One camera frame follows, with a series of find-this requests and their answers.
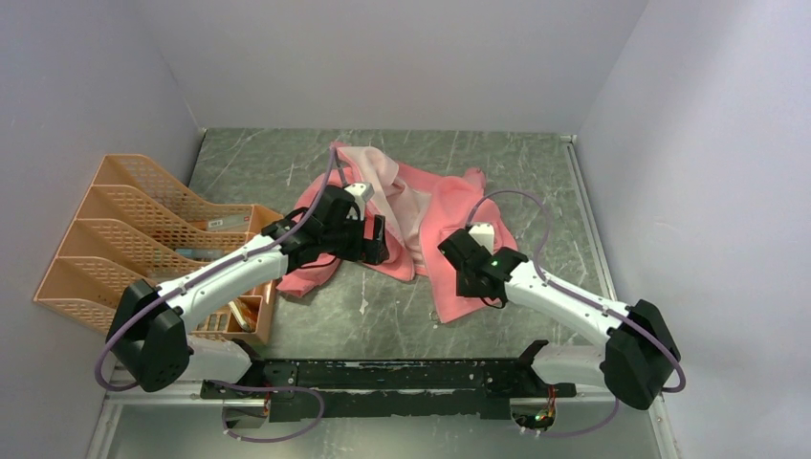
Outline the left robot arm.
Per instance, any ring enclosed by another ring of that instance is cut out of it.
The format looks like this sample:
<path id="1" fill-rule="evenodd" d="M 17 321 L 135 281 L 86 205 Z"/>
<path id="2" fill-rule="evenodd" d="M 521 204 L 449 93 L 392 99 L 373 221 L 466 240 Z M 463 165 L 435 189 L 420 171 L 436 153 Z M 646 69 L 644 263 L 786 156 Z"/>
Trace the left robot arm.
<path id="1" fill-rule="evenodd" d="M 328 185 L 307 208 L 265 227 L 245 245 L 193 273 L 122 293 L 104 350 L 133 377 L 133 387 L 157 392 L 178 380 L 226 382 L 238 396 L 261 391 L 265 371 L 238 339 L 193 336 L 204 319 L 253 288 L 293 274 L 313 274 L 340 261 L 380 265 L 389 257 L 385 218 L 369 215 L 368 182 Z"/>

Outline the pink zip-up jacket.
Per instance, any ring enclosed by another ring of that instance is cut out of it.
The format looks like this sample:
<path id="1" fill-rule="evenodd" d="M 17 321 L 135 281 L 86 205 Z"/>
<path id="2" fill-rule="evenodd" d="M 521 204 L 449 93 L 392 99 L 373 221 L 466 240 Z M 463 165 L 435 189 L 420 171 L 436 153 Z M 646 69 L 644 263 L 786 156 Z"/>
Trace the pink zip-up jacket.
<path id="1" fill-rule="evenodd" d="M 516 241 L 491 200 L 484 201 L 487 183 L 484 172 L 469 168 L 461 176 L 440 176 L 397 162 L 373 146 L 336 143 L 338 158 L 345 166 L 331 171 L 327 182 L 337 185 L 368 182 L 374 194 L 367 215 L 385 218 L 388 259 L 375 271 L 401 281 L 416 275 L 427 277 L 435 310 L 441 322 L 448 323 L 483 309 L 478 299 L 456 293 L 455 270 L 440 253 L 439 244 L 463 228 L 468 216 L 493 227 L 493 246 L 513 249 Z"/>

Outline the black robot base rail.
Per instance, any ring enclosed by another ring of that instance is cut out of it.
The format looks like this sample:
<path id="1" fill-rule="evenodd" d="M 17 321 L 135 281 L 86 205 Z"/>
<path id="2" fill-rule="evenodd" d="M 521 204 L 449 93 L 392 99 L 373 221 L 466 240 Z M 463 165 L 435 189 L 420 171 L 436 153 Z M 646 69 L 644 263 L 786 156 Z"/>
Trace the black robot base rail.
<path id="1" fill-rule="evenodd" d="M 258 361 L 228 388 L 201 385 L 205 400 L 269 405 L 272 423 L 326 418 L 476 415 L 509 420 L 519 399 L 573 398 L 570 382 L 549 385 L 520 359 Z"/>

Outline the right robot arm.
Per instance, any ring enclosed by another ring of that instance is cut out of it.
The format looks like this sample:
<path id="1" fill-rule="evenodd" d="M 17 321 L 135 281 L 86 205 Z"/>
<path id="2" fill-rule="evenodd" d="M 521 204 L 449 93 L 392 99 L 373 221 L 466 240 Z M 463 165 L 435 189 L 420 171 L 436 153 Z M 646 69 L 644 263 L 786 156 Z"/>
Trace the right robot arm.
<path id="1" fill-rule="evenodd" d="M 659 308 L 646 300 L 627 305 L 583 290 L 539 268 L 527 255 L 510 248 L 491 251 L 458 229 L 438 246 L 456 272 L 456 293 L 497 300 L 540 312 L 575 331 L 585 349 L 551 347 L 537 351 L 516 370 L 516 384 L 526 395 L 540 395 L 551 384 L 601 386 L 622 404 L 646 410 L 686 381 L 681 355 Z"/>

